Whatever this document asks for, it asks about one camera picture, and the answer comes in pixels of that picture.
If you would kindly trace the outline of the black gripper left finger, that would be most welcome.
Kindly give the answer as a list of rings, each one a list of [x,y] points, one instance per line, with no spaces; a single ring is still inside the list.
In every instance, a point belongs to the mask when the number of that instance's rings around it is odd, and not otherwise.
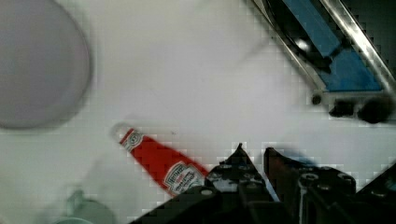
[[[266,183],[242,143],[209,172],[205,178],[205,188],[214,191],[213,201],[216,203],[271,201]]]

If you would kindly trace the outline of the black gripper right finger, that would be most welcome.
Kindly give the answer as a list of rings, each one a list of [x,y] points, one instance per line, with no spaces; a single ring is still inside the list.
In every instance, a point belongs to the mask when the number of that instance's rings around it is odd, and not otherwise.
[[[329,166],[317,166],[286,157],[273,147],[265,149],[264,173],[281,202],[291,202],[297,192],[311,184],[326,184],[346,194],[356,192],[356,181],[351,176]]]

